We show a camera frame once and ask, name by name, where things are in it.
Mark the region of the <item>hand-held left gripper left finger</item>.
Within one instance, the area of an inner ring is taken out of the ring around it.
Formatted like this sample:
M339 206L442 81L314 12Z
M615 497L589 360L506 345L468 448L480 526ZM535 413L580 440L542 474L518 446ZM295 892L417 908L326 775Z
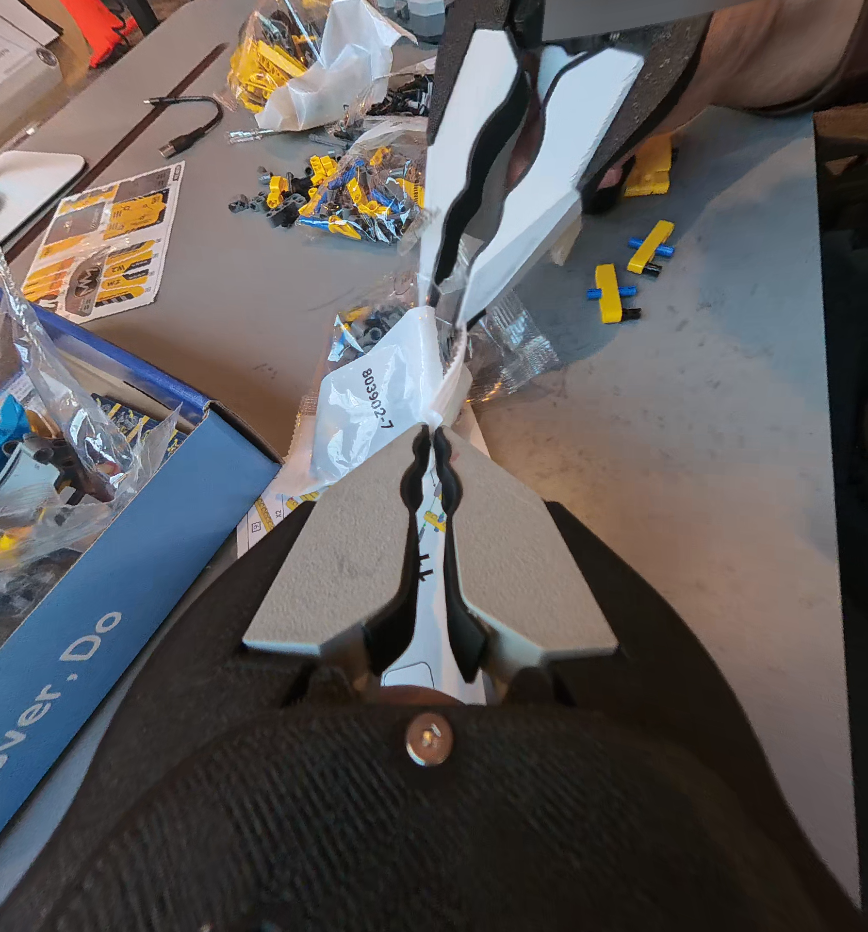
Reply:
M385 670L409 645L420 581L416 513L428 426L394 438L302 510L306 518L244 645Z

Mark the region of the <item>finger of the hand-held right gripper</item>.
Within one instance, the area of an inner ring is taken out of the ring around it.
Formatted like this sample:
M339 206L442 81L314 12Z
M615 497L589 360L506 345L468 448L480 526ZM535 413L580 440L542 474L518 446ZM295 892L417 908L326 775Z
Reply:
M440 299L463 234L487 198L492 166L520 128L529 96L511 30L474 29L427 150L427 225L418 268L422 302Z
M544 99L540 145L508 192L497 231L469 271L463 324L514 285L575 220L577 182L643 64L636 52L600 52L556 75Z

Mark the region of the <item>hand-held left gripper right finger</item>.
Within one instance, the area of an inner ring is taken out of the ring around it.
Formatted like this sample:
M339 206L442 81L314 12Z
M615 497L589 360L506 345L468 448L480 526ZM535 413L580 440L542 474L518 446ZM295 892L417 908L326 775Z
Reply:
M447 630L459 672L614 654L618 640L544 501L455 432L434 449L446 516Z

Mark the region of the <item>yellow curved panel piece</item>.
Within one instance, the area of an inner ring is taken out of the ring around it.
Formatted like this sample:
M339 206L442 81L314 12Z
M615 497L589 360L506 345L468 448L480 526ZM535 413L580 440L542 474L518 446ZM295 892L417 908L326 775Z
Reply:
M654 135L639 146L624 186L625 198L660 196L669 192L675 159L672 134Z

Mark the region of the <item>clear bag of dark parts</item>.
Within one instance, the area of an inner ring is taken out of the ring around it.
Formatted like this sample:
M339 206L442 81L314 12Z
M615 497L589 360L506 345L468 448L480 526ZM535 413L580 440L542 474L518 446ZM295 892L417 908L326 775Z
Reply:
M466 402L510 396L559 366L550 340L514 291L456 329L466 255L436 306L419 296L416 249L338 306L328 355L300 403L282 495L314 495L416 424L451 426Z

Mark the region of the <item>person's right forearm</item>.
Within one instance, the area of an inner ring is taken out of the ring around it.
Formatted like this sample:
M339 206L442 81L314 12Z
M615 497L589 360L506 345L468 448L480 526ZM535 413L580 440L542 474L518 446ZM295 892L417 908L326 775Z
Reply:
M788 116L868 101L868 1L762 1L711 20L674 117L710 105Z

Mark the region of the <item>person's right hand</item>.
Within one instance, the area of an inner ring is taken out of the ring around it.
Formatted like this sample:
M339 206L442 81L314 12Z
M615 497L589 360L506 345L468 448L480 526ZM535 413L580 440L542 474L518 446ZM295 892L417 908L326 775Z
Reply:
M544 137L544 107L540 94L532 90L528 113L521 132L512 149L507 172L508 190L513 189L521 176L533 165L533 160Z

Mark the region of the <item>instruction booklet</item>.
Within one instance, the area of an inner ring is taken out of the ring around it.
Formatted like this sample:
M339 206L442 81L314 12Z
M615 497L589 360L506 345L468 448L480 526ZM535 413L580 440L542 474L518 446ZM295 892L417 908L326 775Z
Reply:
M299 506L319 499L328 489L311 474L314 426L315 416L299 416L285 464L237 526L238 556ZM416 513L420 583L414 634L404 653L381 674L381 685L429 687L464 703L483 704L482 675L476 675L472 685L465 685L450 649L443 582L447 517L434 455L429 458L422 487L423 497Z

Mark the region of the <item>pile of loose toy parts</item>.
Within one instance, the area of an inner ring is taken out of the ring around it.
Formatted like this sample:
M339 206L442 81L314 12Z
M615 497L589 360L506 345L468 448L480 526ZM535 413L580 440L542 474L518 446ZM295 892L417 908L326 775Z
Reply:
M426 206L426 155L395 144L339 157L311 156L300 176L261 169L260 192L229 205L273 227L303 227L354 241L399 242Z

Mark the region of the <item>clear bag of yellow parts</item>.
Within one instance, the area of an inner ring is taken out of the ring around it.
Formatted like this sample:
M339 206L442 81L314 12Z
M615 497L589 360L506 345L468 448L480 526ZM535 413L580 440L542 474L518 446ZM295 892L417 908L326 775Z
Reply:
M261 131L310 131L382 102L398 43L418 39L375 2L258 2L227 83Z

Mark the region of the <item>blue robot kit box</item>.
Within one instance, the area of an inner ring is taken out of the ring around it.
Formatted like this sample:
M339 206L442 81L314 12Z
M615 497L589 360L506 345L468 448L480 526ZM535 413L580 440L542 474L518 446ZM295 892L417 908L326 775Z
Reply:
M0 649L0 833L279 471L239 416L36 308L60 352L180 408L187 438Z

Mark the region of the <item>orange object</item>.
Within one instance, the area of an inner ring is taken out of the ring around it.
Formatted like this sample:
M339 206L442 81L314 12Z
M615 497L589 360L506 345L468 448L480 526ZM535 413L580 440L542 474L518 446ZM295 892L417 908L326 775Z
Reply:
M61 1L91 49L91 69L110 64L129 48L128 37L137 29L137 20L122 1Z

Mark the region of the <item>yellow black sticker sheet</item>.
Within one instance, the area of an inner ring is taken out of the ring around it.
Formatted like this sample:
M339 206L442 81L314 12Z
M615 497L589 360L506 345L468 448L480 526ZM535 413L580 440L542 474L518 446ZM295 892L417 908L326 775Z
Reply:
M22 285L33 304L84 323L152 303L185 163L63 199Z

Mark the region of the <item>white flat stand base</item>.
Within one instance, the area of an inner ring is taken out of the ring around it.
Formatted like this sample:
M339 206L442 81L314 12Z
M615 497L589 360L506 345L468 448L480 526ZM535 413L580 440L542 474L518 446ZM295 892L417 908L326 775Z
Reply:
M0 154L0 245L39 216L86 166L80 155L27 150Z

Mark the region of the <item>toy brick instruction poster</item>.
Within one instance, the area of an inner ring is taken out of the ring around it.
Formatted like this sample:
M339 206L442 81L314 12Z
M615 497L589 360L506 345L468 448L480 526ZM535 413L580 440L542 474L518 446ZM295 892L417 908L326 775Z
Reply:
M62 35L60 26L28 2L0 1L0 90L51 76L57 60L49 46Z

